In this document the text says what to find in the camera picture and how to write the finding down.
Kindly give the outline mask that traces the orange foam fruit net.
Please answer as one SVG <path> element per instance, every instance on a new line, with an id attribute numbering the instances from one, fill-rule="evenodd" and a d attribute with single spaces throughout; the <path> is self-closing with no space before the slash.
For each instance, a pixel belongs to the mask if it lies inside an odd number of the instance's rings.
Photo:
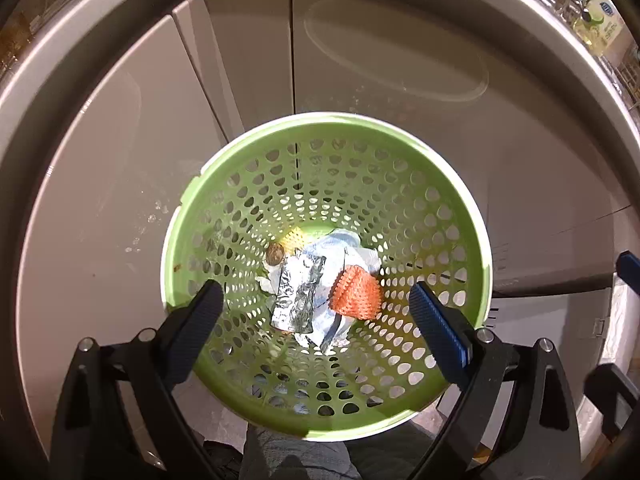
<path id="1" fill-rule="evenodd" d="M 335 313 L 355 320 L 374 320 L 382 308 L 381 285 L 361 266 L 346 266 L 331 289 L 329 306 Z"/>

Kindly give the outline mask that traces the dish soap bottle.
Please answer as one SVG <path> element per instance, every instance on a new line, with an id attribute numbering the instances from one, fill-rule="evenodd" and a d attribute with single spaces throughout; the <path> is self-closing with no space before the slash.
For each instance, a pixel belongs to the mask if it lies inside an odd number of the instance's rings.
<path id="1" fill-rule="evenodd" d="M 602 56 L 620 34 L 623 24 L 612 0 L 588 0 L 580 9 L 573 29 L 593 55 Z"/>

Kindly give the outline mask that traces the white printed tissue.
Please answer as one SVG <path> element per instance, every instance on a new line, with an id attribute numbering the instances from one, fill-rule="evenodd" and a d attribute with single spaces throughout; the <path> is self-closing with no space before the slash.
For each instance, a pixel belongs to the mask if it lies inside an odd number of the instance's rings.
<path id="1" fill-rule="evenodd" d="M 292 335 L 304 348 L 314 347 L 323 353 L 331 353 L 348 345 L 348 333 L 352 324 L 358 321 L 335 313 L 329 306 L 330 292 L 338 274 L 346 266 L 361 266 L 378 279 L 382 260 L 374 249 L 362 246 L 360 237 L 355 232 L 335 229 L 317 237 L 306 234 L 309 237 L 309 244 L 295 254 L 306 252 L 309 255 L 326 257 L 322 278 L 314 295 L 312 333 L 293 334 L 282 332 L 282 330 L 280 332 Z M 268 295 L 268 308 L 271 315 L 283 261 L 278 266 L 268 266 L 264 258 L 264 270 L 256 278 L 259 288 Z"/>

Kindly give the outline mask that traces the green perforated trash basket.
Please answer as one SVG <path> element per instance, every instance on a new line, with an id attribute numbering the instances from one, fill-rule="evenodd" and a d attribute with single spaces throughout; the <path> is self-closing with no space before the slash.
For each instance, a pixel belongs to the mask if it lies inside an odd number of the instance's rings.
<path id="1" fill-rule="evenodd" d="M 442 394 L 410 290 L 427 284 L 480 326 L 492 258 L 472 194 L 432 148 L 377 119 L 306 113 L 242 134 L 183 192 L 165 308 L 208 281 L 224 305 L 194 366 L 202 383 L 254 425 L 345 441 Z"/>

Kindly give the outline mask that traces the silver foil wrapper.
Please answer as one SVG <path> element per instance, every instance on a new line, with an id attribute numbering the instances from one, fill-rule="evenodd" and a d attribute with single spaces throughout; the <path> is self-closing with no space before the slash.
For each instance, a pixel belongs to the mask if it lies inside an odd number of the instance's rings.
<path id="1" fill-rule="evenodd" d="M 298 252 L 284 259 L 271 325 L 293 334 L 311 334 L 314 295 L 326 265 L 325 256 Z"/>

